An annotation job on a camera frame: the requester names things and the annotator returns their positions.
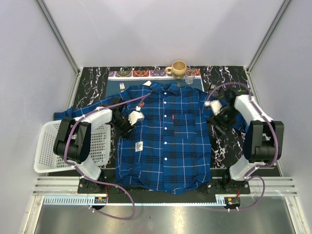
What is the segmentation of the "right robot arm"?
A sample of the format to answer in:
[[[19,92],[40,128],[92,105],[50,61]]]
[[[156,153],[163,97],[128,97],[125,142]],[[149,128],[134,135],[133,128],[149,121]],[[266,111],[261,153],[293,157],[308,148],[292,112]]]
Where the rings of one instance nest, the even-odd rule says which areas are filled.
[[[241,115],[247,124],[247,131],[242,149],[242,157],[225,170],[220,179],[207,184],[209,194],[248,194],[248,181],[252,174],[260,168],[268,168],[281,157],[284,124],[269,117],[255,102],[253,96],[234,89],[225,90],[227,104],[219,99],[211,100],[212,95],[221,87],[209,93],[204,102],[205,107],[212,110],[213,115],[207,123],[224,135],[237,123],[236,117]]]

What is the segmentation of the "blue plaid shirt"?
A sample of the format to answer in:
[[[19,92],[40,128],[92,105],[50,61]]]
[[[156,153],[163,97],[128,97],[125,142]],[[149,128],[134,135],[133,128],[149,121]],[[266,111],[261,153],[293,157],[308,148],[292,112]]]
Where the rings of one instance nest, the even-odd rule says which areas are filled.
[[[182,194],[209,182],[211,144],[207,120],[212,111],[205,107],[208,94],[175,83],[132,85],[125,91],[90,106],[55,113],[54,119],[79,117],[113,99],[125,101],[130,114],[145,96],[140,121],[128,139],[117,144],[116,181],[123,187]]]

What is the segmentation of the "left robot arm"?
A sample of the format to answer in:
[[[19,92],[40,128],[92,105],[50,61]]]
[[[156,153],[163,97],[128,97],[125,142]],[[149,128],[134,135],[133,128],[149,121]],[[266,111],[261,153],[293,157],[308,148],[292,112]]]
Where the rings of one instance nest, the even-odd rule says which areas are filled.
[[[89,180],[88,187],[94,193],[104,190],[105,175],[90,156],[92,131],[103,124],[112,124],[122,138],[128,138],[144,115],[139,106],[130,114],[124,114],[122,110],[126,103],[121,98],[114,98],[109,105],[101,105],[81,117],[65,117],[60,122],[53,152]]]

